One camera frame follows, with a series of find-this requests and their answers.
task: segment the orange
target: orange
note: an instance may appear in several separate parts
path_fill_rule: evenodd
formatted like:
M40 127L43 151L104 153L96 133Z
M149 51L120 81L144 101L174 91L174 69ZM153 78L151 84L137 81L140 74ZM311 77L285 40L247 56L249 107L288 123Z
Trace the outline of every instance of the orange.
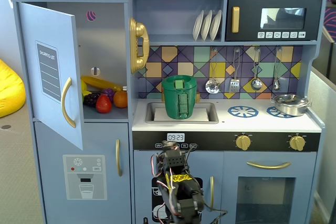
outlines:
M116 107L126 108L127 107L127 92L118 91L114 94L113 103Z

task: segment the green pot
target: green pot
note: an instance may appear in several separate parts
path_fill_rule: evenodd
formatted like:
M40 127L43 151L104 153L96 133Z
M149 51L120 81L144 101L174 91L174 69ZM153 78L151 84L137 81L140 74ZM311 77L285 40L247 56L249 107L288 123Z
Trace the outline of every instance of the green pot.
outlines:
M187 119L193 114L197 83L191 76L170 76L162 81L167 115Z

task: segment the control knob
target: control knob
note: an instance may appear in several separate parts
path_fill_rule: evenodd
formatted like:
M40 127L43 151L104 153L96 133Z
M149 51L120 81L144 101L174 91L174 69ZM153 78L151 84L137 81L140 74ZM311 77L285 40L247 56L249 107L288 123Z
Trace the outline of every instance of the control knob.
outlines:
M290 147L300 152L303 150L305 144L306 142L302 136L294 136L289 140Z
M238 148L246 151L251 144L251 139L246 135L241 135L236 139L236 145Z

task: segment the blue burner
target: blue burner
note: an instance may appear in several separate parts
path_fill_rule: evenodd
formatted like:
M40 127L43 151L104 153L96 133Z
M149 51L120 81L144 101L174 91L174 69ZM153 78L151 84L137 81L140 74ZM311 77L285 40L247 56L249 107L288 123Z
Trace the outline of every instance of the blue burner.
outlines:
M248 106L234 106L227 111L238 118L253 118L258 115L258 111Z
M277 118L294 118L292 115L286 115L281 111L278 111L276 107L269 107L267 109L267 113Z

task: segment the microwave window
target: microwave window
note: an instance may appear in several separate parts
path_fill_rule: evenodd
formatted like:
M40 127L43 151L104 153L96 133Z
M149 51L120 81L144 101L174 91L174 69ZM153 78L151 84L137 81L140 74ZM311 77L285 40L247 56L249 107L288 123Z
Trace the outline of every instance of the microwave window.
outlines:
M303 29L305 8L263 8L260 29Z

